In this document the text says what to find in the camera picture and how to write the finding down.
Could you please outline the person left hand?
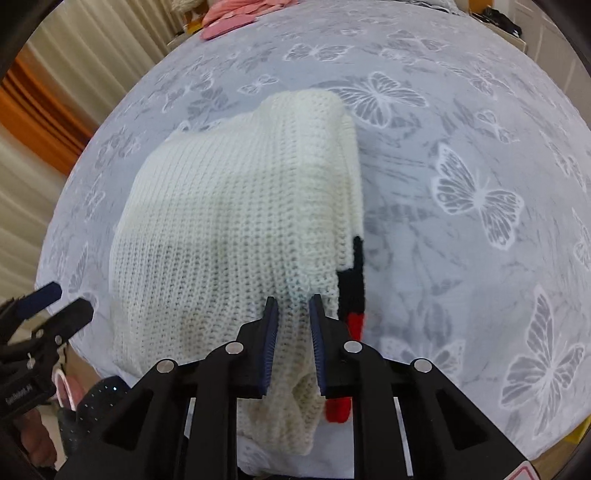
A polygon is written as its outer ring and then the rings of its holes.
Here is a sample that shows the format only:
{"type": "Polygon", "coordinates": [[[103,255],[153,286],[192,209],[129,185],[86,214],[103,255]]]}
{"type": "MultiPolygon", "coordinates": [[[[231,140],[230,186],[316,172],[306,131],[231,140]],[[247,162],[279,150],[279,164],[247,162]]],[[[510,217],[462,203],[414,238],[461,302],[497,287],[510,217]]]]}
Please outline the person left hand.
{"type": "Polygon", "coordinates": [[[34,409],[18,421],[21,442],[35,467],[53,467],[57,460],[55,446],[43,425],[39,412],[34,409]]]}

